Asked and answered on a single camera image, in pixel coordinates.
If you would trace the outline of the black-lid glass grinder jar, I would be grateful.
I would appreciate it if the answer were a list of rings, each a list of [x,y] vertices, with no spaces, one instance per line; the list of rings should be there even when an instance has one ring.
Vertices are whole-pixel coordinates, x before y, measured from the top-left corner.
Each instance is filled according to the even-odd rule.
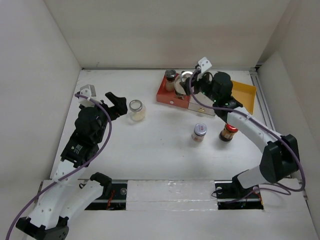
[[[176,79],[177,72],[174,69],[167,69],[164,73],[165,76],[165,89],[168,92],[172,92],[174,87],[174,81]]]

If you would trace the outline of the white-lid spice jar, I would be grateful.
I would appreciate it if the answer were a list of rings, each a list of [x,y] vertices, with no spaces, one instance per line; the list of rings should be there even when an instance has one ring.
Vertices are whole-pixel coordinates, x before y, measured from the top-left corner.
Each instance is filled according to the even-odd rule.
[[[196,142],[202,142],[204,140],[205,135],[207,134],[207,131],[208,128],[204,123],[197,123],[194,126],[191,137]]]

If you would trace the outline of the red-lid brown jar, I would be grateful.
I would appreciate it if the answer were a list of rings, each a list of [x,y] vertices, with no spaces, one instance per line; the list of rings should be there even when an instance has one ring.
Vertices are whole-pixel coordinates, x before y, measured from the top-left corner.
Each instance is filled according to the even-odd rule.
[[[224,142],[230,142],[237,132],[238,129],[236,127],[226,123],[223,130],[219,134],[219,138]]]

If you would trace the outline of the black-cap glass bottle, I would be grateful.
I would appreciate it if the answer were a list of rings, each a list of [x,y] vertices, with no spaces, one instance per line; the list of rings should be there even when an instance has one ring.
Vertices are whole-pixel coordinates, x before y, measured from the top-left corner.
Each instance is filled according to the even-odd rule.
[[[185,99],[185,95],[182,94],[182,93],[177,92],[176,90],[174,91],[174,94],[175,94],[175,97],[177,99],[180,99],[180,100],[184,100]]]

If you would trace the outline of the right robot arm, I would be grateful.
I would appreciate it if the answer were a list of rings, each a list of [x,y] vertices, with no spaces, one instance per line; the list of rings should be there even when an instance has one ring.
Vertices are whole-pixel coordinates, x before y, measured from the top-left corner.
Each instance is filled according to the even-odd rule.
[[[258,185],[272,185],[291,192],[279,183],[285,177],[302,170],[298,141],[291,135],[282,135],[256,120],[232,95],[231,77],[218,71],[201,73],[195,70],[187,79],[175,84],[180,95],[195,96],[202,93],[212,101],[215,115],[243,133],[261,151],[260,164],[235,175],[228,190],[234,198],[249,194]]]

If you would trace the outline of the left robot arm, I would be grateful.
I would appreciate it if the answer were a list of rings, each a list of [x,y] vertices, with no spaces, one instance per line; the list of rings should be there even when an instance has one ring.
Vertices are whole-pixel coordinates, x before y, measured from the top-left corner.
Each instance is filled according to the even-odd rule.
[[[75,96],[79,99],[80,111],[52,182],[27,203],[30,206],[37,202],[32,212],[25,217],[19,213],[12,224],[35,240],[64,240],[71,220],[93,200],[107,198],[112,191],[112,179],[96,172],[81,191],[71,197],[80,176],[107,145],[112,121],[127,114],[127,99],[107,92],[105,96],[113,104],[109,107],[88,94],[78,92]]]

